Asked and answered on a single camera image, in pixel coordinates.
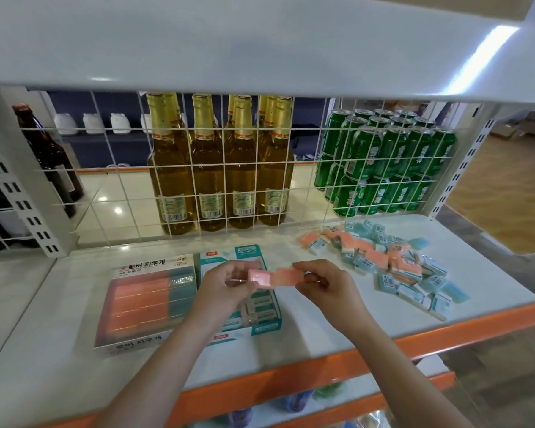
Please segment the person's right hand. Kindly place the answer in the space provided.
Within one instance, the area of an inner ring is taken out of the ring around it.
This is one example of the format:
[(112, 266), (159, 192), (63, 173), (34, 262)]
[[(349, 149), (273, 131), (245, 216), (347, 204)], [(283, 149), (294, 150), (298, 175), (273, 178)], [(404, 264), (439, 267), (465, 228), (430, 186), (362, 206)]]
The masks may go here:
[(378, 325), (366, 308), (349, 272), (326, 259), (298, 261), (292, 267), (303, 271), (305, 275), (319, 275), (328, 280), (329, 288), (325, 292), (313, 287), (298, 291), (321, 310), (337, 331), (352, 342), (373, 334)]

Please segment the person's left hand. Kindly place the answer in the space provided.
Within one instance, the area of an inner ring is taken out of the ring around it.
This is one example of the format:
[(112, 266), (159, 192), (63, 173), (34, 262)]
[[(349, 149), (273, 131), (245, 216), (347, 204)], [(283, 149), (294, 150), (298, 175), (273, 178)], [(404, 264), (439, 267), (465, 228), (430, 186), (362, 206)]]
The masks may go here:
[(202, 330), (215, 333), (235, 311), (238, 304), (252, 293), (229, 293), (226, 278), (247, 278), (249, 269), (259, 269), (258, 261), (230, 260), (219, 263), (207, 271), (186, 317), (191, 324)]

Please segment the pink eraser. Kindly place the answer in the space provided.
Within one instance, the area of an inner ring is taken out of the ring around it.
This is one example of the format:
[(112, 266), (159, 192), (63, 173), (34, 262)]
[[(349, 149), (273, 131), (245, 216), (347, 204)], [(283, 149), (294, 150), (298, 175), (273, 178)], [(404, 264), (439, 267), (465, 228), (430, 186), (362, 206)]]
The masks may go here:
[(305, 273), (293, 267), (279, 267), (271, 275), (270, 283), (273, 287), (295, 287), (304, 282)]
[(258, 287), (264, 289), (275, 289), (274, 273), (260, 270), (260, 269), (249, 269), (248, 270), (248, 281), (257, 283)]

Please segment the person's right forearm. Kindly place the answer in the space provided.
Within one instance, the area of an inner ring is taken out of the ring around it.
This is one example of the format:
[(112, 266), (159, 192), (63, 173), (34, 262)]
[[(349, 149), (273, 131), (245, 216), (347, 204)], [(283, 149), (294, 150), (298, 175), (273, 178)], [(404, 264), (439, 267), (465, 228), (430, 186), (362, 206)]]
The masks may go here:
[(369, 316), (336, 328), (365, 361), (400, 428), (475, 428)]

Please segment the person's left forearm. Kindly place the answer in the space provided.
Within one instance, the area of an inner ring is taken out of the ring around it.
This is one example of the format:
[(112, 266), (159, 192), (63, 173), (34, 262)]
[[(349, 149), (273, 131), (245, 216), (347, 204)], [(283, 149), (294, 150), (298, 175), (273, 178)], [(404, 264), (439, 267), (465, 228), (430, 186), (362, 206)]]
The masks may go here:
[(164, 428), (196, 360), (234, 310), (198, 310), (187, 316), (92, 428)]

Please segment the row of erasers in box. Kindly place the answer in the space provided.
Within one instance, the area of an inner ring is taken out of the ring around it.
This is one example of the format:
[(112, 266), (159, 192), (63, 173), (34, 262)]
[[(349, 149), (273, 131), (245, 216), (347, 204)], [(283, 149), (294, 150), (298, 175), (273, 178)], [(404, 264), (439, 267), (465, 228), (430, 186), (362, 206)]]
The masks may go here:
[(259, 290), (240, 302), (221, 327), (233, 331), (277, 320), (276, 298), (273, 290)]

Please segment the open teal eraser box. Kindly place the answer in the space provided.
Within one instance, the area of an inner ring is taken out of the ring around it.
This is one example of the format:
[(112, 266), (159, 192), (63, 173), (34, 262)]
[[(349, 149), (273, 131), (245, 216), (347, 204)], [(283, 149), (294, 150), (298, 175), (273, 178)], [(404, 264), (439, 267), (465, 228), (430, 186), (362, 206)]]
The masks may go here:
[[(267, 266), (264, 260), (264, 256), (261, 251), (261, 247), (257, 244), (241, 245), (226, 249), (216, 249), (212, 251), (201, 251), (198, 254), (198, 265), (200, 278), (204, 276), (207, 271), (213, 269), (219, 263), (230, 260), (243, 260), (243, 261), (258, 261), (261, 263), (260, 270), (267, 270)], [(263, 323), (257, 326), (251, 326), (248, 328), (237, 329), (233, 331), (221, 331), (219, 330), (210, 341), (209, 346), (222, 344), (226, 342), (236, 341), (243, 338), (251, 338), (264, 333), (272, 331), (278, 331), (282, 326), (282, 315), (279, 303), (276, 298), (276, 308), (279, 314), (279, 318), (274, 321)]]

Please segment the pile of pink and teal erasers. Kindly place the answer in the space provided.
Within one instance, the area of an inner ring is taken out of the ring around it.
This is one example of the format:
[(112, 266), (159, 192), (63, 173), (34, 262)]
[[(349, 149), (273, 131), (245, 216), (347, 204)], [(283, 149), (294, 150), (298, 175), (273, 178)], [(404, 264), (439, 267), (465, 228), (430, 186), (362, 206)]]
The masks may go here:
[(449, 279), (445, 267), (421, 252), (428, 246), (425, 238), (391, 235), (384, 225), (365, 219), (324, 225), (318, 232), (301, 236), (299, 242), (314, 255), (334, 247), (344, 265), (372, 275), (378, 291), (396, 295), (438, 320), (446, 321), (455, 305), (470, 300), (469, 294)]

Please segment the sealed pink and teal eraser box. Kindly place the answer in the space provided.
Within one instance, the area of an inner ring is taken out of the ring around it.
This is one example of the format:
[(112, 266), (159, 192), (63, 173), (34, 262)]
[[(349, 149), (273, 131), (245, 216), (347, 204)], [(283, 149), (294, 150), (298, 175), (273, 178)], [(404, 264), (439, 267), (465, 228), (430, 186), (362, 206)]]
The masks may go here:
[(193, 254), (116, 268), (101, 308), (95, 351), (116, 355), (160, 345), (190, 311), (197, 287)]

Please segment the green packet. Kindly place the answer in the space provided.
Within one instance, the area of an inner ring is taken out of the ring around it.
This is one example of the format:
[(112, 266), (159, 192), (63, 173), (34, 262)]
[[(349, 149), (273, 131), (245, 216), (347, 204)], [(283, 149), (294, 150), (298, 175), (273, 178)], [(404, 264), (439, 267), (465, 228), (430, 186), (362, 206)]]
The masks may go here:
[(321, 386), (320, 388), (314, 389), (314, 399), (320, 401), (320, 400), (327, 400), (332, 399), (335, 396), (337, 396), (343, 389), (344, 382), (333, 382), (325, 386)]

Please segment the group of golden beer bottles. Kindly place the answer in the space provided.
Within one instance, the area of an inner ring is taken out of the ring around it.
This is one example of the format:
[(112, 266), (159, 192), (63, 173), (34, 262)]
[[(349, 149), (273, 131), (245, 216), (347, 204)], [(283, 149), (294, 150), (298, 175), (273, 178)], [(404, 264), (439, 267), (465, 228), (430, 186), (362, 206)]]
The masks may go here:
[(291, 97), (229, 95), (224, 124), (210, 94), (192, 95), (188, 128), (175, 92), (145, 93), (152, 146), (148, 167), (164, 232), (282, 224), (295, 158)]

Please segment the stack of green drink cans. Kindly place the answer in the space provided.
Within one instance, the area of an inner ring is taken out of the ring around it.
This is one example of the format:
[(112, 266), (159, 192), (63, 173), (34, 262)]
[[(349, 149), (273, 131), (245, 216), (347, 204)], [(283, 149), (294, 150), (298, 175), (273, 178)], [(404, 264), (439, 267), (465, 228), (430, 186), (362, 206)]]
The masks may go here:
[(456, 130), (405, 108), (333, 109), (314, 188), (341, 217), (414, 211), (456, 146)]

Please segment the white perforated shelf upright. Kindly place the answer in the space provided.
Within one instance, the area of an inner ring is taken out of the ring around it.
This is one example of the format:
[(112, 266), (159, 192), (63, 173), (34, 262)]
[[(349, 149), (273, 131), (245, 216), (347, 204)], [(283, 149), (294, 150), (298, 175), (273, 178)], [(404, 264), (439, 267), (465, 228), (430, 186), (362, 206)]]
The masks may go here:
[(484, 144), (493, 128), (501, 104), (460, 104), (462, 112), (451, 120), (450, 127), (457, 135), (453, 154), (447, 158), (440, 173), (429, 187), (421, 214), (433, 220), (447, 202), (478, 149)]
[(67, 257), (77, 246), (72, 218), (59, 201), (17, 117), (0, 88), (0, 191), (29, 236), (49, 258)]

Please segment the dark brown glass bottle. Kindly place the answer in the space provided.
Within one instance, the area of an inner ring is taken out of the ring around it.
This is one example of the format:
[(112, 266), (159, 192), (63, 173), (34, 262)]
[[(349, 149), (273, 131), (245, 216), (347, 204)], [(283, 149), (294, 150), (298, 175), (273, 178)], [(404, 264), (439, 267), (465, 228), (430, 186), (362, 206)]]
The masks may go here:
[(83, 198), (84, 190), (64, 148), (43, 128), (27, 104), (12, 105), (29, 146), (45, 176), (56, 190), (59, 201), (69, 218), (77, 211), (76, 203)]

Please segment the white upper shelf board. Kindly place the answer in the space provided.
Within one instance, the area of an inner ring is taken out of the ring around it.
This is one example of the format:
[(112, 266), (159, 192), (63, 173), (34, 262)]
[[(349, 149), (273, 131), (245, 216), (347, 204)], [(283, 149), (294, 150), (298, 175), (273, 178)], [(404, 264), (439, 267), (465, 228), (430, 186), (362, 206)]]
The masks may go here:
[(376, 0), (0, 0), (0, 85), (535, 104), (535, 26)]

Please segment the cardboard boxes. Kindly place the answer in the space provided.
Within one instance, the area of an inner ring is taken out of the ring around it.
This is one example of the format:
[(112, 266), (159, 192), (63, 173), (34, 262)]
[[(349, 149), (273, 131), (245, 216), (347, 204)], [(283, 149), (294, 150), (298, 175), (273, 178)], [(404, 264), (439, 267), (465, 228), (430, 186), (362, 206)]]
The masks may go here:
[(502, 140), (535, 139), (535, 110), (496, 123), (491, 134)]

